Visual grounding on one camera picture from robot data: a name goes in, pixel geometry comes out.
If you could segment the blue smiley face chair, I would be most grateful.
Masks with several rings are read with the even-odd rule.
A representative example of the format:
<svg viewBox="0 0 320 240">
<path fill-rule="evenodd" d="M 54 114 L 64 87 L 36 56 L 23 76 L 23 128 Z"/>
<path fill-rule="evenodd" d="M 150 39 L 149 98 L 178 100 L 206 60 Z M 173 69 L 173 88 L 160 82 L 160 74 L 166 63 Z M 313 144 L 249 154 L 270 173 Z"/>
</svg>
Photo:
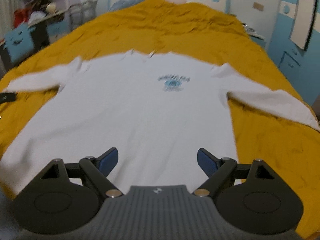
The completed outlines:
<svg viewBox="0 0 320 240">
<path fill-rule="evenodd" d="M 22 23 L 5 34 L 4 49 L 7 49 L 12 64 L 20 62 L 34 50 L 31 36 L 34 30 L 35 27 L 29 27 L 26 23 Z"/>
</svg>

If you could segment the red bag on desk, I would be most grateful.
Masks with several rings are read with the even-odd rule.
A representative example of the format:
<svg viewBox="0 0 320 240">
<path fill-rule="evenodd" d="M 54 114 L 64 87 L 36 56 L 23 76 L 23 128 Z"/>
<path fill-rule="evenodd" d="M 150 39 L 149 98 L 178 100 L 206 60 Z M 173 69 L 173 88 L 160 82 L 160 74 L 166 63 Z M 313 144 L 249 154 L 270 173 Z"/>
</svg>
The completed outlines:
<svg viewBox="0 0 320 240">
<path fill-rule="evenodd" d="M 14 28 L 17 28 L 20 24 L 26 23 L 31 15 L 30 8 L 17 9 L 14 12 Z"/>
</svg>

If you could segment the blue pillow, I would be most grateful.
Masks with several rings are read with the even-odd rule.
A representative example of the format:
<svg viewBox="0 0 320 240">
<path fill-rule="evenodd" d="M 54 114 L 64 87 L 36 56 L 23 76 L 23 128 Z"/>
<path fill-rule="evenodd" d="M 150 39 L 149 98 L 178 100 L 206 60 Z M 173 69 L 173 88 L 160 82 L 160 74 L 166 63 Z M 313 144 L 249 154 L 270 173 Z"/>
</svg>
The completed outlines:
<svg viewBox="0 0 320 240">
<path fill-rule="evenodd" d="M 109 12 L 125 9 L 137 5 L 145 0 L 118 0 L 108 10 Z"/>
</svg>

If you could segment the white long sleeve shirt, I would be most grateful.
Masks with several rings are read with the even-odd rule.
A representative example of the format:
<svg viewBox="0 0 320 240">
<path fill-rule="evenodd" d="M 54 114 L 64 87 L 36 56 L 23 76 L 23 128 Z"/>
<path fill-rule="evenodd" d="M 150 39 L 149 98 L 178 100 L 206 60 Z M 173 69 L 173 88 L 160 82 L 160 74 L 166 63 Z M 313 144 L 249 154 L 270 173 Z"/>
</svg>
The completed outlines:
<svg viewBox="0 0 320 240">
<path fill-rule="evenodd" d="M 80 57 L 11 81 L 9 92 L 57 88 L 1 158 L 1 182 L 14 194 L 52 160 L 75 163 L 109 148 L 119 151 L 110 180 L 132 185 L 205 180 L 196 154 L 237 158 L 228 98 L 318 129 L 308 107 L 283 90 L 271 90 L 237 72 L 174 53 L 128 51 L 90 61 Z"/>
</svg>

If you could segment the blue white wardrobe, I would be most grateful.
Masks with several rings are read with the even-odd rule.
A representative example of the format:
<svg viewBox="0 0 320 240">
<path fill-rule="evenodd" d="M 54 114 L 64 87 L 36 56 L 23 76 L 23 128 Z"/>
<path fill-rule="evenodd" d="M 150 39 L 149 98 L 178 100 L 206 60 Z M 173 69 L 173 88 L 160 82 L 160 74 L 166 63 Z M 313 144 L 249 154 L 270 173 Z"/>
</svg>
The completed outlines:
<svg viewBox="0 0 320 240">
<path fill-rule="evenodd" d="M 267 51 L 309 105 L 319 96 L 319 0 L 280 0 Z"/>
</svg>

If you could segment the beige wall switch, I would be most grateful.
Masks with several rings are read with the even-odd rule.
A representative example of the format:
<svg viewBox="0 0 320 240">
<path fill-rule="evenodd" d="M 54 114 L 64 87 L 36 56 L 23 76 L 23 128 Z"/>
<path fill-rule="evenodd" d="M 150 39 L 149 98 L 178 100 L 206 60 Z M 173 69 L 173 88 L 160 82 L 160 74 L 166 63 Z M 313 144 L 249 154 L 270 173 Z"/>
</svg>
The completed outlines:
<svg viewBox="0 0 320 240">
<path fill-rule="evenodd" d="M 263 11 L 264 10 L 264 5 L 260 4 L 260 3 L 257 3 L 257 2 L 254 2 L 253 3 L 253 8 L 256 9 L 256 10 L 259 10 L 259 11 Z"/>
</svg>

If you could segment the desk with shelves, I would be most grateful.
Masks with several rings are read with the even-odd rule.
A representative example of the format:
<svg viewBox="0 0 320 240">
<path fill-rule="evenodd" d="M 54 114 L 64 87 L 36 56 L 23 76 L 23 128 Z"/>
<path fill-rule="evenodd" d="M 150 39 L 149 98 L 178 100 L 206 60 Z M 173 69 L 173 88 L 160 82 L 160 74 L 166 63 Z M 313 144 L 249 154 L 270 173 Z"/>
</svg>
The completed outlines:
<svg viewBox="0 0 320 240">
<path fill-rule="evenodd" d="M 35 48 L 46 47 L 69 33 L 68 0 L 19 0 L 27 13 Z"/>
</svg>

